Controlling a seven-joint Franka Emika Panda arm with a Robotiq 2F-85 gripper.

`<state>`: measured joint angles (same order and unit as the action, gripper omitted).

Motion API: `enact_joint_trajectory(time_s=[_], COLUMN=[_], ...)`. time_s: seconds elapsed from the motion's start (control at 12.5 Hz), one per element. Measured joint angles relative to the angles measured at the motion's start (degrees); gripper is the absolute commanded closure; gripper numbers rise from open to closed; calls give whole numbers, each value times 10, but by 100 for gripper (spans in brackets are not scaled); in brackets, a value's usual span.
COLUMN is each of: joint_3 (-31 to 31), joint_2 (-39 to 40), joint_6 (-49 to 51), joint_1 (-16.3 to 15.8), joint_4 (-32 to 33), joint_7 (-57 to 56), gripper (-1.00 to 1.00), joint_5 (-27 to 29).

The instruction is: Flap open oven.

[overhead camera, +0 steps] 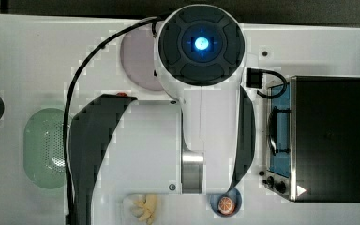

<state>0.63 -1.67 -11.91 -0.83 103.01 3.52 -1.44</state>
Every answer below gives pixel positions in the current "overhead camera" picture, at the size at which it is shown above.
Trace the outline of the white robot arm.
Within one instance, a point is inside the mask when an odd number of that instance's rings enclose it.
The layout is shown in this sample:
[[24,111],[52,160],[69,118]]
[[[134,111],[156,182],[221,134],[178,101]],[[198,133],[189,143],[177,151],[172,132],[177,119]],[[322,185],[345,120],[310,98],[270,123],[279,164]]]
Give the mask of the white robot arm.
[[254,113],[241,83],[247,44],[237,20],[210,5],[173,12],[154,63],[167,100],[103,94],[73,118],[67,139],[76,225],[127,225],[133,194],[219,194],[239,163]]

